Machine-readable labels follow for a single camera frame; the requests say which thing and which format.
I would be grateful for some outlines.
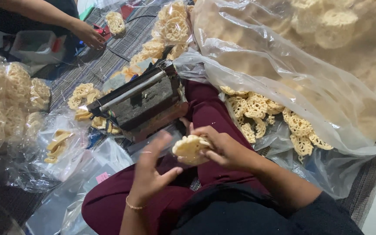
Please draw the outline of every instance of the person sitting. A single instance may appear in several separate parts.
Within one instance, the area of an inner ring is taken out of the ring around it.
[[[327,193],[257,154],[232,122],[218,90],[187,81],[190,134],[214,151],[196,167],[159,153],[172,139],[161,131],[130,166],[85,197],[82,217],[100,235],[363,234]],[[198,177],[201,188],[190,184]]]
[[[0,31],[50,30],[56,36],[75,34],[86,45],[102,49],[105,39],[81,21],[74,0],[0,0]]]

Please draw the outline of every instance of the white container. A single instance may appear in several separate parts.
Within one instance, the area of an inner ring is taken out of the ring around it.
[[[65,36],[56,38],[52,31],[25,30],[17,33],[11,54],[38,64],[57,64],[65,54]]]

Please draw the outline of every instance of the wire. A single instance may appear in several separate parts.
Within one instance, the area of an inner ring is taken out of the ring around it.
[[[141,15],[141,16],[138,16],[138,17],[135,17],[129,21],[127,21],[127,23],[130,23],[132,22],[133,20],[137,20],[138,18],[142,18],[142,17],[156,17],[155,15]]]

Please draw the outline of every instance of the pink sticky note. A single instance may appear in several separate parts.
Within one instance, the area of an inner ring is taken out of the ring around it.
[[[104,172],[104,173],[100,174],[99,176],[95,177],[95,179],[97,179],[97,182],[99,184],[102,181],[108,179],[108,174],[107,174],[107,172]]]

